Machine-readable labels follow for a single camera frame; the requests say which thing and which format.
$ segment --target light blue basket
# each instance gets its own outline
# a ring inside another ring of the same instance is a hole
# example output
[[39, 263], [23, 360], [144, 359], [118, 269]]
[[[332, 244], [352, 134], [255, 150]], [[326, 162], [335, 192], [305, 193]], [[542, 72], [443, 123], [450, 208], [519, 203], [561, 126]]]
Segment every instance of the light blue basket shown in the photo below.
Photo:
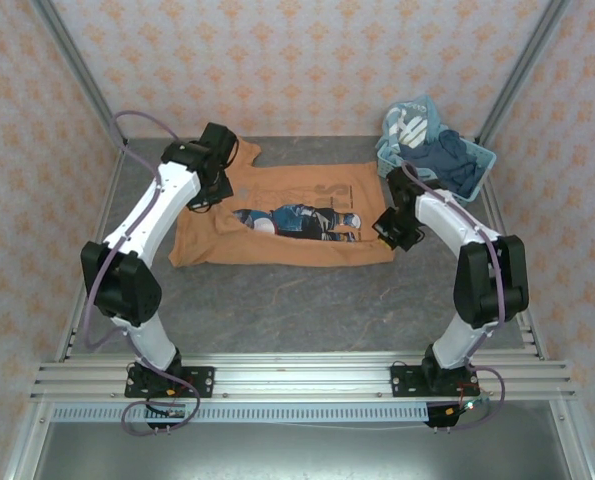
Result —
[[[477, 183], [477, 186], [475, 186], [472, 193], [470, 194], [470, 197], [464, 198], [460, 195], [457, 195], [456, 193], [453, 193], [455, 199], [462, 205], [465, 205], [475, 200], [477, 195], [479, 195], [479, 190], [481, 190], [481, 187], [484, 185], [484, 182], [492, 170], [493, 165], [495, 165], [497, 155], [495, 155], [490, 150], [486, 150], [484, 147], [480, 147], [479, 145], [469, 142], [468, 140], [464, 140], [463, 138], [461, 141], [466, 144], [466, 152], [477, 157], [477, 165], [486, 169], [481, 179]], [[391, 170], [401, 166], [401, 161], [401, 157], [388, 148], [388, 144], [385, 143], [377, 151], [377, 173], [380, 177], [386, 178], [386, 175], [388, 175]], [[417, 174], [423, 181], [434, 180], [437, 178], [435, 172], [429, 168], [418, 168]]]

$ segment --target wall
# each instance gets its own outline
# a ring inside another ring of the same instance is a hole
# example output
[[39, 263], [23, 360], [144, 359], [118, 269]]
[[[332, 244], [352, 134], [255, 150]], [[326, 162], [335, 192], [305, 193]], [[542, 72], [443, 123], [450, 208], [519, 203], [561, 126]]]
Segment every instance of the wall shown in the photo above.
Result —
[[[547, 0], [55, 0], [112, 110], [184, 135], [374, 135], [430, 93], [476, 135]], [[128, 136], [162, 136], [126, 121]]]
[[0, 475], [79, 282], [115, 150], [25, 0], [0, 1]]
[[506, 226], [528, 249], [533, 314], [550, 356], [574, 362], [595, 421], [595, 0], [571, 2], [493, 148]]

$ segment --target gray work surface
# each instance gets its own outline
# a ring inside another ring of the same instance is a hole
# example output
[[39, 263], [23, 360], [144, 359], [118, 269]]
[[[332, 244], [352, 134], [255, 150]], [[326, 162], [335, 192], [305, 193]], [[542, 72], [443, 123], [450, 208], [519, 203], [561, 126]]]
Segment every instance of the gray work surface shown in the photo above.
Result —
[[[255, 166], [362, 163], [376, 160], [374, 137], [251, 138], [262, 147]], [[169, 140], [134, 140], [129, 146], [158, 162]], [[124, 159], [105, 233], [130, 213], [150, 183], [149, 172]], [[382, 181], [387, 203], [391, 203]], [[487, 223], [480, 199], [469, 211]], [[173, 268], [167, 258], [173, 226], [152, 271], [163, 289], [160, 317], [182, 353], [289, 353], [423, 350], [437, 340], [454, 314], [457, 260], [431, 231], [392, 263], [342, 268], [283, 265], [213, 265]], [[111, 322], [97, 309], [91, 336]], [[81, 335], [74, 353], [86, 353]], [[484, 348], [521, 348], [515, 321]], [[121, 337], [100, 348], [128, 353]]]
[[35, 480], [570, 478], [547, 402], [507, 403], [490, 422], [450, 435], [349, 426], [197, 423], [135, 438], [119, 424], [53, 424]]

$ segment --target t-shirt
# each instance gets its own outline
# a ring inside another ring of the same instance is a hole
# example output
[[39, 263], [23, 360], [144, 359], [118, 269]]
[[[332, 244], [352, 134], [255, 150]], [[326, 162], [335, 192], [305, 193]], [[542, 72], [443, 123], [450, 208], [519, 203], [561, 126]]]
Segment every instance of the t-shirt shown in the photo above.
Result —
[[207, 213], [184, 209], [170, 261], [312, 267], [390, 262], [373, 223], [386, 205], [375, 162], [254, 167], [258, 145], [239, 139], [226, 173], [234, 195]]

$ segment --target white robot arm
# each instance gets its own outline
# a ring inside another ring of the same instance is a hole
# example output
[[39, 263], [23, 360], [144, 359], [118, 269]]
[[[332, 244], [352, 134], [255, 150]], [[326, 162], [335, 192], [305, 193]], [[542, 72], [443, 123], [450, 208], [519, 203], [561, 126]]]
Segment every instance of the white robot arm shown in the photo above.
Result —
[[[196, 142], [171, 143], [158, 167], [160, 183], [153, 181], [126, 220], [103, 243], [88, 242], [82, 249], [88, 294], [103, 274], [94, 304], [130, 336], [141, 356], [129, 370], [127, 396], [152, 398], [175, 392], [176, 386], [147, 368], [150, 366], [176, 378], [189, 378], [159, 318], [161, 288], [150, 266], [164, 235], [184, 208], [210, 207], [232, 195], [225, 169], [237, 146], [237, 137], [231, 131], [212, 123]], [[158, 197], [151, 206], [155, 194]], [[128, 233], [142, 216], [138, 227]], [[114, 250], [110, 267], [101, 272]]]
[[428, 389], [429, 395], [451, 396], [459, 384], [472, 383], [470, 359], [483, 340], [528, 307], [524, 245], [516, 236], [501, 236], [483, 225], [436, 181], [425, 184], [402, 168], [393, 170], [387, 181], [395, 208], [386, 210], [373, 226], [380, 238], [391, 248], [408, 250], [423, 238], [419, 228], [427, 226], [458, 258], [456, 313], [441, 338], [426, 350], [421, 375], [409, 370], [411, 385], [396, 391], [406, 396], [410, 387], [416, 395]]

